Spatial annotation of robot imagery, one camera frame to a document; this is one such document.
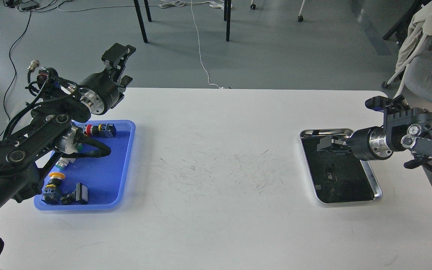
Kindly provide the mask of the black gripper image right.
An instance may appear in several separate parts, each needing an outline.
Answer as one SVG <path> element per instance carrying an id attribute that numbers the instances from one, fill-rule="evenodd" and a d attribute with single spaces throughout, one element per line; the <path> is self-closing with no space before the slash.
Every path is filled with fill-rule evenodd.
<path id="1" fill-rule="evenodd" d="M 381 127 L 357 130 L 347 139 L 337 136 L 324 136 L 319 140 L 318 152 L 350 153 L 362 161 L 386 160 L 393 150 L 386 143 L 386 134 Z"/>

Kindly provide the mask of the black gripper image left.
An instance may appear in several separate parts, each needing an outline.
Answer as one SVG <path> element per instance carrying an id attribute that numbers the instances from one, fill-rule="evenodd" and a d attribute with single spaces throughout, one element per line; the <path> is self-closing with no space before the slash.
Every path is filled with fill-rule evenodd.
<path id="1" fill-rule="evenodd" d="M 115 43 L 102 55 L 105 71 L 89 75 L 78 85 L 82 94 L 80 101 L 89 108 L 91 114 L 103 115 L 125 97 L 124 92 L 133 78 L 122 74 L 128 58 L 135 51 L 132 45 Z"/>

